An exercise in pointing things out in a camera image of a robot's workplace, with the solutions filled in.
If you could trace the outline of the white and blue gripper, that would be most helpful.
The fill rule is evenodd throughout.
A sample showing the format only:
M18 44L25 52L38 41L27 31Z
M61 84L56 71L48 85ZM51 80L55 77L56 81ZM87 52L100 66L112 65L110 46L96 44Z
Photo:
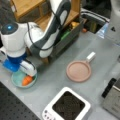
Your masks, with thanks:
M1 47L0 52L6 56L6 59L2 62L6 69L12 72L21 70L29 76L35 76L37 74L35 65L26 59L27 54L25 49L14 51L11 55L9 55L6 48Z

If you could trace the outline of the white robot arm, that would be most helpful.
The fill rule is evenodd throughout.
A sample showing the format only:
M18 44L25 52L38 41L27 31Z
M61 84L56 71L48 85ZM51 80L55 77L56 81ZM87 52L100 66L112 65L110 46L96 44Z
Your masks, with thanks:
M2 26L0 51L6 55L3 66L12 71L23 71L27 75L37 74L36 66L26 59L26 49L37 57L46 58L68 18L71 9L70 0L50 0L51 17L45 30L35 22L12 22Z

